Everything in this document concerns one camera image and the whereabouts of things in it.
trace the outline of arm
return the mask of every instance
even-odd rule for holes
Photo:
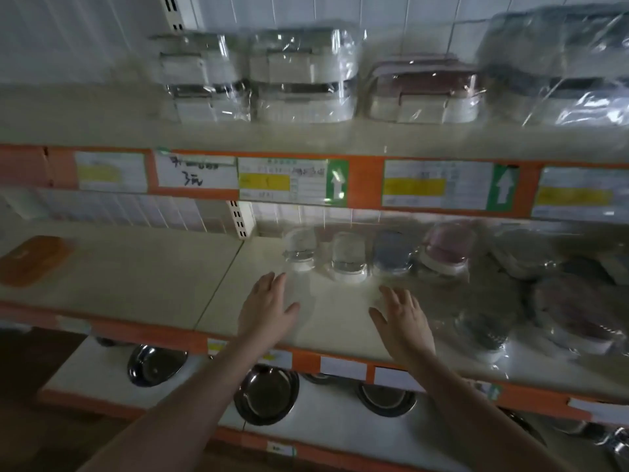
[[[452,373],[435,355],[435,342],[419,302],[408,290],[382,286],[386,319],[369,314],[391,357],[433,398],[479,472],[569,472],[535,439]]]
[[[127,427],[80,472],[192,471],[249,369],[295,325],[286,276],[261,277],[238,317],[238,336],[199,373]]]

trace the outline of left hand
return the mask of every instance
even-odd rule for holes
[[[284,310],[286,274],[273,272],[260,277],[242,305],[238,316],[238,335],[254,335],[267,349],[273,348],[293,329],[299,303]]]

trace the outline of yellow label strip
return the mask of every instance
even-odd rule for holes
[[[444,195],[445,179],[407,179],[392,177],[384,179],[383,195]]]
[[[84,182],[121,182],[120,169],[106,164],[95,166],[77,166],[79,180]]]
[[[536,205],[602,207],[611,204],[611,190],[585,187],[540,187]]]
[[[290,190],[291,177],[283,174],[240,174],[238,184],[241,189]]]

